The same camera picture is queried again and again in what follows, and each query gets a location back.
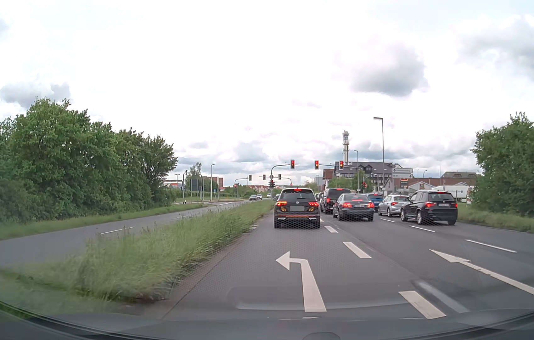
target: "straight arrow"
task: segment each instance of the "straight arrow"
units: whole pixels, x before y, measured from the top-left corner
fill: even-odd
[[[435,254],[439,255],[440,257],[448,260],[451,263],[461,263],[461,264],[465,265],[468,268],[473,268],[474,270],[477,270],[477,271],[479,271],[479,272],[481,272],[481,273],[483,273],[485,275],[489,275],[494,279],[498,279],[499,281],[506,282],[506,283],[510,284],[511,286],[515,286],[518,289],[524,290],[527,293],[530,293],[530,294],[534,295],[534,287],[532,287],[532,286],[528,286],[527,284],[524,284],[522,282],[518,282],[518,281],[515,281],[515,280],[513,280],[511,278],[507,278],[506,276],[504,276],[502,274],[494,273],[491,270],[487,270],[485,268],[482,268],[482,267],[479,267],[479,266],[475,266],[474,264],[470,263],[469,259],[456,257],[456,256],[453,256],[453,255],[450,255],[450,254],[446,254],[446,253],[442,253],[442,252],[433,251],[432,249],[429,249],[429,250],[431,252],[434,252]]]
[[[325,312],[325,305],[308,261],[303,258],[290,258],[290,252],[280,256],[276,261],[287,270],[290,270],[291,262],[301,264],[302,300],[305,312]]]

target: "black suv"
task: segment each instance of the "black suv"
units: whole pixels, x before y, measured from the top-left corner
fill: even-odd
[[[320,227],[319,203],[315,193],[308,188],[283,189],[275,203],[273,226],[280,228],[282,223],[288,226],[310,224]]]
[[[319,210],[322,213],[332,213],[334,203],[342,194],[350,194],[351,190],[346,188],[328,188],[323,192],[321,201],[319,202]]]
[[[453,226],[458,219],[458,203],[446,191],[418,190],[401,207],[401,221],[416,220],[417,224],[447,221]]]

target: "lane marking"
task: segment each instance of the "lane marking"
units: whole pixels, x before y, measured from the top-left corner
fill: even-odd
[[[429,231],[429,232],[435,232],[434,230],[424,229],[424,228],[420,228],[420,227],[416,227],[416,226],[412,226],[412,225],[410,225],[410,227],[416,228],[416,229],[426,230],[426,231]]]
[[[332,228],[331,226],[323,226],[323,227],[328,229],[329,232],[338,232],[338,230]]]
[[[408,290],[406,292],[399,292],[401,296],[406,299],[414,308],[424,315],[427,319],[442,318],[445,314],[440,311],[435,305],[428,302],[427,299],[418,294],[415,290]]]
[[[132,228],[134,228],[134,227],[122,228],[122,229],[112,230],[112,231],[106,231],[106,232],[100,232],[99,235],[109,234],[109,233],[111,233],[111,232],[117,232],[117,231],[122,231],[122,230],[126,230],[126,229],[132,229]]]
[[[290,252],[287,252],[276,259],[276,261],[288,271],[290,270],[291,262],[301,264],[302,302],[305,313],[326,312],[317,282],[315,281],[311,267],[308,265],[308,260],[303,258],[290,258]]]
[[[430,249],[430,251],[434,252],[435,254],[437,254],[440,257],[448,260],[451,263],[461,263],[461,264],[465,265],[468,268],[473,268],[474,270],[477,270],[477,271],[479,271],[479,272],[481,272],[481,273],[483,273],[485,275],[489,275],[494,279],[498,279],[499,281],[506,282],[506,283],[510,284],[511,286],[515,286],[518,289],[524,290],[527,293],[534,295],[534,287],[528,286],[527,284],[524,284],[522,282],[518,282],[516,280],[508,278],[508,277],[506,277],[506,276],[504,276],[502,274],[494,273],[491,270],[487,270],[487,269],[485,269],[483,267],[475,266],[474,264],[470,263],[469,259],[456,257],[456,256],[453,256],[453,255],[450,255],[450,254],[446,254],[446,253],[442,253],[442,252],[433,251],[432,249]]]
[[[465,240],[465,241],[476,243],[476,244],[481,244],[482,246],[487,246],[487,247],[499,249],[499,250],[505,251],[505,252],[516,253],[516,251],[511,251],[510,249],[506,249],[506,248],[502,248],[502,247],[492,246],[491,244],[487,244],[487,243],[481,243],[481,242],[477,242],[477,241],[473,241],[473,240]]]
[[[366,254],[364,251],[362,251],[359,247],[357,247],[353,242],[343,242],[343,243],[347,248],[351,249],[351,251],[354,252],[355,255],[357,255],[357,257],[372,258],[368,254]]]

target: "black car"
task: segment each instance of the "black car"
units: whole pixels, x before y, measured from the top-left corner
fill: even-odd
[[[320,227],[319,203],[315,199],[313,190],[308,188],[287,188],[279,194],[273,213],[273,226],[280,228],[282,224],[288,226],[307,225]]]
[[[418,190],[401,207],[401,221],[416,220],[418,224],[447,221],[453,226],[458,219],[458,203],[451,193]]]
[[[342,194],[350,194],[351,190],[346,188],[328,188],[323,192],[323,197],[319,202],[319,210],[322,213],[332,213],[334,202],[338,200]]]
[[[332,217],[343,220],[345,218],[363,218],[374,220],[374,203],[366,194],[343,194],[332,208]]]

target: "black van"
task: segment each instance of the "black van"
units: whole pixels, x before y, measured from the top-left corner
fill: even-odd
[[[319,202],[319,210],[322,213],[332,213],[332,206],[342,194],[350,194],[351,190],[346,188],[327,188],[323,192],[321,201]]]

